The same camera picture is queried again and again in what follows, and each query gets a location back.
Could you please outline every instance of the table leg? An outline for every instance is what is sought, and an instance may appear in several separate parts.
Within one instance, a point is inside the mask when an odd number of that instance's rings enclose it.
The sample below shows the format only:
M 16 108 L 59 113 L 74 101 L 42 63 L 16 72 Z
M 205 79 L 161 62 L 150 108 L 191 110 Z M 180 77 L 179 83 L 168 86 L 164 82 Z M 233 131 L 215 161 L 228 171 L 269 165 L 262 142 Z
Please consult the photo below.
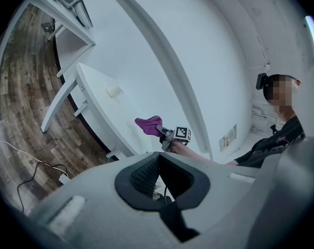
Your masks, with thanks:
M 57 73 L 57 78 L 60 78 L 65 72 L 66 70 L 85 52 L 87 51 L 91 46 L 93 46 L 92 44 L 88 44 L 85 46 L 82 46 L 74 55 L 71 61 L 69 61 L 66 65 L 64 65 L 59 72 Z
M 87 108 L 87 100 L 85 100 L 82 105 L 80 106 L 80 108 L 78 108 L 75 113 L 74 113 L 74 116 L 75 117 L 78 117 L 79 114 L 81 114 L 83 112 L 84 109 Z
M 1 64 L 2 64 L 2 59 L 3 59 L 3 54 L 5 51 L 5 47 L 7 45 L 7 42 L 10 38 L 10 35 L 12 33 L 12 30 L 14 29 L 15 25 L 17 24 L 20 16 L 28 6 L 29 1 L 24 0 L 21 5 L 17 8 L 17 11 L 14 13 L 13 17 L 11 18 L 10 22 L 8 23 L 8 27 L 5 31 L 4 37 L 2 39 L 1 45 L 0 45 L 0 71 L 1 71 Z
M 57 95 L 54 97 L 47 114 L 44 117 L 41 130 L 42 132 L 46 132 L 50 125 L 51 121 L 54 118 L 55 114 L 57 113 L 60 106 L 63 104 L 64 100 L 67 98 L 67 96 L 70 94 L 70 92 L 75 88 L 75 86 L 78 84 L 77 81 L 77 73 L 74 75 L 71 75 L 64 83 L 64 85 L 60 88 Z
M 111 158 L 112 156 L 118 156 L 120 155 L 121 151 L 117 148 L 117 146 L 114 147 L 112 151 L 110 151 L 108 154 L 105 155 L 106 158 Z
M 48 14 L 52 18 L 56 19 L 60 24 L 64 25 L 65 28 L 73 32 L 76 36 L 78 36 L 80 39 L 82 39 L 85 43 L 89 45 L 95 45 L 95 41 L 93 40 L 91 35 L 85 34 L 82 32 L 77 26 L 73 25 L 70 21 L 68 21 L 66 18 L 62 17 L 60 12 L 57 12 L 57 10 L 53 7 L 51 7 L 49 4 L 44 3 L 41 0 L 29 0 L 29 3 L 32 5 L 38 7 L 41 9 L 44 13 Z
M 54 32 L 51 33 L 50 37 L 48 38 L 48 41 L 50 42 L 53 37 L 58 33 L 58 32 L 63 32 L 65 29 L 64 25 L 63 24 L 60 24 L 59 27 L 57 27 Z

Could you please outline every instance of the curved white wall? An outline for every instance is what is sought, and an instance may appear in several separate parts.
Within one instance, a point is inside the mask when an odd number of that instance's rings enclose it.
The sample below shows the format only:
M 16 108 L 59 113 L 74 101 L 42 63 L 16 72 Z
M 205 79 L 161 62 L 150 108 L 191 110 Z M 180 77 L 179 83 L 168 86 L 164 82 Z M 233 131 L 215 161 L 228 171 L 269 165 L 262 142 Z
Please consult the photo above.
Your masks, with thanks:
M 263 64 L 260 49 L 263 48 L 265 58 L 270 62 L 270 74 L 289 74 L 302 81 L 293 106 L 306 134 L 314 136 L 314 45 L 304 9 L 296 0 L 211 1 L 231 25 L 248 66 Z M 265 71 L 248 72 L 253 104 L 266 104 L 262 91 L 255 90 L 257 74 Z
M 209 0 L 135 0 L 175 50 L 195 92 L 214 161 L 246 138 L 251 91 L 243 52 L 229 24 Z M 237 124 L 237 139 L 219 152 L 219 139 Z

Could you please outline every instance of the man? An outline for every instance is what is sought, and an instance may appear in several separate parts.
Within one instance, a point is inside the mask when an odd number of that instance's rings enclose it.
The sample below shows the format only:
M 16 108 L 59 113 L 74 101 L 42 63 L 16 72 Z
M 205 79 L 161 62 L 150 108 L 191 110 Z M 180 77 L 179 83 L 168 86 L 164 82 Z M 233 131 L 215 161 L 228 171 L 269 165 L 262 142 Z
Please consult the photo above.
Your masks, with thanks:
M 292 95 L 297 93 L 301 82 L 288 75 L 258 76 L 257 89 L 263 89 L 263 94 L 281 120 L 286 123 L 282 129 L 267 139 L 258 141 L 253 148 L 242 157 L 227 164 L 260 168 L 264 159 L 271 154 L 281 153 L 287 146 L 298 139 L 304 138 L 302 126 L 292 108 Z M 171 152 L 198 160 L 207 160 L 195 153 L 181 142 L 172 141 Z

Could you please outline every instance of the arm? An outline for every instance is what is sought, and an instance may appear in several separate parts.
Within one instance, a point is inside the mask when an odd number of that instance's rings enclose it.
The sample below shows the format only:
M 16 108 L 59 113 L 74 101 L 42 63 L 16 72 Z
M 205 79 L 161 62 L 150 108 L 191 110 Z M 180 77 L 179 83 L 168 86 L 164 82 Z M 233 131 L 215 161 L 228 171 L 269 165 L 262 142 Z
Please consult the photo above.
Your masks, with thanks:
M 202 160 L 202 161 L 211 161 L 209 159 L 206 159 L 204 157 L 202 157 L 201 155 L 197 154 L 196 152 L 192 151 L 189 147 L 186 147 L 185 145 L 183 145 L 182 142 L 180 142 L 179 140 L 173 140 L 172 141 L 172 149 L 170 152 L 172 153 L 176 153 L 185 157 L 190 157 L 193 158 L 195 160 Z M 238 162 L 236 160 L 233 160 L 229 163 L 227 163 L 228 165 L 238 165 Z

